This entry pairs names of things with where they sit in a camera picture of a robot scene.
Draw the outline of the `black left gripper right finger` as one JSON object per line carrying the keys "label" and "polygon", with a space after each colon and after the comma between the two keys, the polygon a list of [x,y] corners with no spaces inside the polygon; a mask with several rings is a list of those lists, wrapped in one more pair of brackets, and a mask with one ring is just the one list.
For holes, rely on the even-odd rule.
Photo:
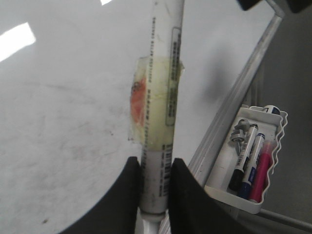
{"label": "black left gripper right finger", "polygon": [[171,168],[168,207],[173,234],[244,233],[244,226],[206,194],[180,158]]}

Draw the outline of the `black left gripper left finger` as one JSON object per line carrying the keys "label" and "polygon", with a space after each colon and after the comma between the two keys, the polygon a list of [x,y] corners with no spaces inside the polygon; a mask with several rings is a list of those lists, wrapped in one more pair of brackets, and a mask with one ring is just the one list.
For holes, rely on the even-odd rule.
{"label": "black left gripper left finger", "polygon": [[133,234],[139,204],[141,168],[138,159],[127,159],[108,192],[62,234]]}

